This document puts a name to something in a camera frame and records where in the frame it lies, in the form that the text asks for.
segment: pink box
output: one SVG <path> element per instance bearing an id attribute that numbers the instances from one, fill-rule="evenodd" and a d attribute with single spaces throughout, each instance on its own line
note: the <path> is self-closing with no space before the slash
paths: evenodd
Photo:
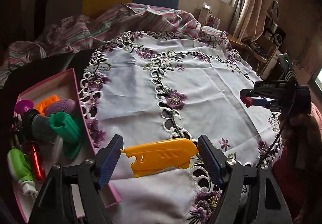
<path id="1" fill-rule="evenodd" d="M 81 104 L 78 97 L 77 80 L 73 68 L 58 73 L 50 78 L 47 78 L 44 81 L 41 81 L 36 85 L 30 87 L 29 89 L 25 90 L 24 92 L 19 94 L 17 102 L 20 100 L 28 99 L 33 101 L 34 105 L 36 106 L 36 104 L 38 104 L 40 101 L 52 95 L 57 95 L 61 100 L 72 99 L 76 102 L 79 116 L 83 118 L 84 127 L 86 128 L 87 132 L 87 138 L 84 142 L 84 145 L 80 153 L 73 161 L 63 157 L 62 139 L 59 139 L 59 141 L 56 144 L 39 143 L 46 174 L 48 174 L 52 165 L 55 163 L 60 163 L 63 166 L 78 165 L 81 162 L 83 162 L 86 158 L 89 158 L 96 154 L 80 106 Z M 22 190 L 20 189 L 18 183 L 13 182 L 12 185 L 20 212 L 25 222 L 27 223 L 31 214 L 31 210 L 33 208 L 33 201 L 31 197 L 27 197 L 22 194 Z M 36 183 L 36 188 L 39 191 L 41 188 L 41 184 Z M 76 215 L 78 218 L 81 218 L 85 214 L 82 206 L 82 201 L 79 195 L 78 185 L 72 185 L 72 191 Z M 102 190 L 100 190 L 100 195 L 106 208 L 114 206 L 115 204 L 121 202 L 121 198 L 119 197 L 119 195 L 117 194 L 116 190 L 110 182 Z"/>

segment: silver screw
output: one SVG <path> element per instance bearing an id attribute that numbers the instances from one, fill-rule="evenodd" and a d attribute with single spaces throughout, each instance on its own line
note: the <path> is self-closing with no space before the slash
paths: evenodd
<path id="1" fill-rule="evenodd" d="M 268 170 L 268 166 L 265 165 L 265 164 L 261 164 L 260 165 L 260 168 L 263 169 L 263 170 Z"/>
<path id="2" fill-rule="evenodd" d="M 86 164 L 93 164 L 94 163 L 94 160 L 91 159 L 91 158 L 89 158 L 89 159 L 85 160 L 85 163 Z"/>
<path id="3" fill-rule="evenodd" d="M 56 163 L 53 165 L 53 169 L 60 169 L 61 165 L 59 163 Z"/>
<path id="4" fill-rule="evenodd" d="M 234 159 L 227 159 L 227 163 L 229 165 L 235 165 L 236 164 L 236 160 L 234 160 Z"/>

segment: purple oval object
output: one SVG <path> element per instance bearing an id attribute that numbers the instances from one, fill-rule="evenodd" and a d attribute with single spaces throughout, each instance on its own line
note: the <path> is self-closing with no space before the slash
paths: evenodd
<path id="1" fill-rule="evenodd" d="M 45 115 L 50 117 L 50 115 L 55 114 L 57 112 L 63 111 L 66 114 L 71 114 L 75 109 L 75 101 L 68 99 L 68 100 L 60 100 L 57 101 L 50 106 L 46 107 Z"/>
<path id="2" fill-rule="evenodd" d="M 30 100 L 21 100 L 14 106 L 14 110 L 17 114 L 24 115 L 28 110 L 33 108 L 33 102 Z"/>

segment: black cable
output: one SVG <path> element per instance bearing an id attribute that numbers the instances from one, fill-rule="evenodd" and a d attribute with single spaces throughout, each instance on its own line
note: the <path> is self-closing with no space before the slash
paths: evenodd
<path id="1" fill-rule="evenodd" d="M 280 128 L 279 133 L 277 134 L 277 136 L 276 136 L 276 138 L 275 138 L 274 142 L 271 144 L 271 146 L 269 147 L 269 149 L 268 149 L 268 151 L 265 153 L 265 155 L 264 155 L 264 156 L 262 156 L 262 157 L 260 158 L 260 161 L 259 161 L 259 162 L 257 163 L 257 165 L 256 165 L 256 167 L 257 167 L 257 168 L 259 167 L 259 165 L 260 165 L 260 164 L 262 164 L 262 162 L 263 162 L 263 160 L 266 158 L 267 154 L 271 152 L 271 150 L 272 150 L 272 148 L 274 147 L 275 143 L 276 143 L 276 142 L 277 142 L 277 140 L 280 138 L 281 133 L 282 133 L 282 131 L 283 131 L 284 127 L 285 127 L 285 124 L 286 124 L 286 122 L 289 120 L 289 115 L 291 114 L 291 111 L 292 111 L 293 106 L 294 106 L 294 103 L 295 103 L 295 97 L 296 97 L 296 91 L 294 92 L 294 97 L 293 97 L 292 105 L 291 105 L 291 107 L 290 107 L 290 109 L 289 109 L 289 112 L 288 112 L 288 113 L 287 113 L 287 115 L 286 115 L 286 118 L 285 118 L 285 120 L 284 120 L 284 123 L 283 123 L 282 127 Z"/>

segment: white embroidered tablecloth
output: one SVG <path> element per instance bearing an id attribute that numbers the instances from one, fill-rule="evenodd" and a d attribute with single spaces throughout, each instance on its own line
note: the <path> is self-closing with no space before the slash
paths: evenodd
<path id="1" fill-rule="evenodd" d="M 125 32 L 96 49 L 80 92 L 94 146 L 106 147 L 115 134 L 125 148 L 205 134 L 226 156 L 256 164 L 278 131 L 276 114 L 247 109 L 239 99 L 259 77 L 223 33 L 202 42 L 181 37 Z M 280 149 L 278 141 L 268 160 Z M 202 161 L 195 157 L 188 169 L 135 178 L 134 158 L 121 154 L 111 178 L 122 199 L 108 211 L 113 223 L 207 222 L 211 207 L 202 215 L 189 212 L 197 212 L 197 193 L 213 188 Z"/>

